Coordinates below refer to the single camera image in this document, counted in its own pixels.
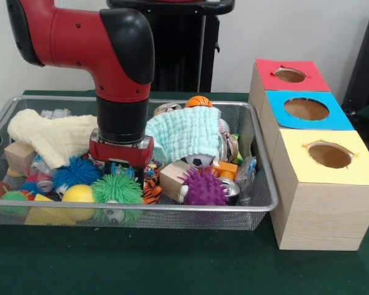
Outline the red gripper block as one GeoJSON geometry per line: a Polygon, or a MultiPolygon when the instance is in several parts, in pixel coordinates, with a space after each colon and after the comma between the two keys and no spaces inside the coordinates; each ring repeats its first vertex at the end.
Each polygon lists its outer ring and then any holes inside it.
{"type": "Polygon", "coordinates": [[[145,167],[153,157],[153,137],[145,136],[139,143],[118,145],[104,142],[94,129],[90,136],[89,152],[93,159],[105,163],[105,174],[111,174],[112,162],[127,163],[134,168],[135,181],[144,188],[145,167]]]}

